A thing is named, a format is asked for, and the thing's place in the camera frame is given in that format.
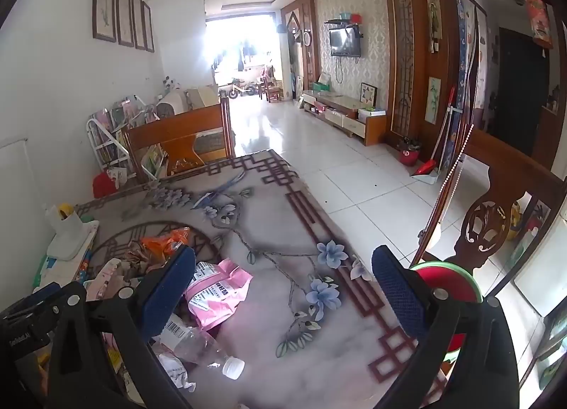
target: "black door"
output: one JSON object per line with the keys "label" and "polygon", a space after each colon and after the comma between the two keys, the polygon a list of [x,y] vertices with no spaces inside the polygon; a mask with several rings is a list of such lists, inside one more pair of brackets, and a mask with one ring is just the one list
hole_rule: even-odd
{"label": "black door", "polygon": [[500,79],[494,137],[531,157],[541,106],[547,100],[549,58],[531,36],[500,29]]}

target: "television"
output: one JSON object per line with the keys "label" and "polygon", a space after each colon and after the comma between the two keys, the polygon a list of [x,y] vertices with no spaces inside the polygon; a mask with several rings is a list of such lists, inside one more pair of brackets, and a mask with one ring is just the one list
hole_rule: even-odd
{"label": "television", "polygon": [[331,28],[329,30],[331,56],[360,57],[360,32],[358,27]]}

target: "floral tablecloth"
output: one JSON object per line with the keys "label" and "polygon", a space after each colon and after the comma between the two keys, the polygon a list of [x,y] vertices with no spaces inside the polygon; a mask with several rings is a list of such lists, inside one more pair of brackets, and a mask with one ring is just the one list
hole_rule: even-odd
{"label": "floral tablecloth", "polygon": [[[248,297],[217,335],[245,370],[236,381],[192,370],[191,405],[373,408],[416,342],[290,166],[263,151],[178,174],[160,187],[119,192],[78,212],[100,220],[90,276],[123,256],[131,240],[180,226],[191,227],[197,260],[230,258],[253,275]],[[440,373],[427,401],[443,386]]]}

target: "pink plastic package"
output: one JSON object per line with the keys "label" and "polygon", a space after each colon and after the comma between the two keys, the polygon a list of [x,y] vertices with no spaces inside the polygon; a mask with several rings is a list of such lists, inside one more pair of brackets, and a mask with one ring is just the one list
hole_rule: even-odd
{"label": "pink plastic package", "polygon": [[246,298],[251,279],[230,259],[219,265],[199,262],[184,294],[199,327],[208,331],[233,315]]}

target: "green rim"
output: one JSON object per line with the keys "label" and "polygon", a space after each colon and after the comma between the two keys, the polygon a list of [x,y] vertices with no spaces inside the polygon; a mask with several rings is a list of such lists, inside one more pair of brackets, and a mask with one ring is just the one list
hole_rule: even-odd
{"label": "green rim", "polygon": [[472,289],[475,291],[476,300],[478,301],[478,303],[481,303],[483,301],[483,295],[480,292],[480,287],[478,287],[478,284],[476,283],[475,279],[464,268],[462,268],[458,265],[455,265],[454,263],[442,262],[442,261],[439,261],[439,262],[433,261],[433,262],[419,263],[419,264],[411,267],[410,270],[417,271],[420,268],[427,268],[427,267],[448,268],[449,270],[452,270],[452,271],[460,274],[461,276],[463,276],[468,281],[468,283],[471,285]]}

